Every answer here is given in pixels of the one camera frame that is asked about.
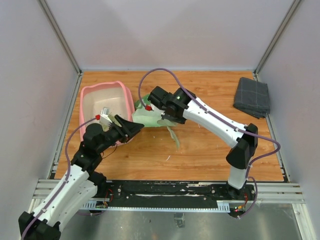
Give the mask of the green cat litter bag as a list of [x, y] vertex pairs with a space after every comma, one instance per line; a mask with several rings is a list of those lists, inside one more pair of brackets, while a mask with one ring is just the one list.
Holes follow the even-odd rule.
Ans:
[[[142, 102], [145, 105], [151, 104], [148, 101], [148, 97], [149, 97], [149, 94], [147, 94], [141, 98]], [[162, 119], [161, 115], [153, 115], [153, 114], [147, 113], [147, 111], [145, 110], [145, 108], [141, 104], [140, 100], [137, 100], [134, 103], [134, 109], [135, 109], [135, 111], [131, 115], [133, 122], [143, 124], [146, 128], [166, 127], [170, 133], [171, 138], [174, 140], [174, 142], [176, 144], [176, 148], [177, 149], [180, 148], [180, 141], [172, 129], [173, 127], [176, 127], [178, 125], [177, 123], [171, 122], [167, 119]]]

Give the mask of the pink litter box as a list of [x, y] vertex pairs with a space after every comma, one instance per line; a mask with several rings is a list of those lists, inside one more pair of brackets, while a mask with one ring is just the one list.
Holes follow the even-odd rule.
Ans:
[[120, 81], [85, 86], [80, 92], [79, 123], [92, 119], [108, 108], [112, 115], [132, 121], [135, 111], [131, 91]]

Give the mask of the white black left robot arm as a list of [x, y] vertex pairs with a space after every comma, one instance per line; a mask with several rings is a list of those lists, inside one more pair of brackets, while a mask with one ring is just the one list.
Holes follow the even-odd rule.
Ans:
[[30, 213], [18, 218], [22, 240], [58, 240], [62, 231], [92, 197], [107, 193], [106, 177], [96, 172], [102, 153], [117, 143], [127, 143], [144, 125], [125, 120], [119, 115], [104, 130], [98, 123], [101, 115], [82, 123], [83, 140], [73, 158], [67, 159], [67, 170], [49, 195]]

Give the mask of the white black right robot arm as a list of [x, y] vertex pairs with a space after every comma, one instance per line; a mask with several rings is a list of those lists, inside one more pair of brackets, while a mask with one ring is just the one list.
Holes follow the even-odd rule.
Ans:
[[232, 200], [240, 199], [245, 193], [249, 161], [258, 146], [258, 138], [252, 135], [258, 133], [258, 127], [252, 123], [244, 125], [225, 117], [206, 106], [193, 92], [181, 87], [171, 93], [156, 86], [148, 101], [162, 111], [163, 119], [179, 124], [184, 124], [187, 120], [193, 121], [230, 147], [226, 156], [226, 161], [230, 164], [226, 193]]

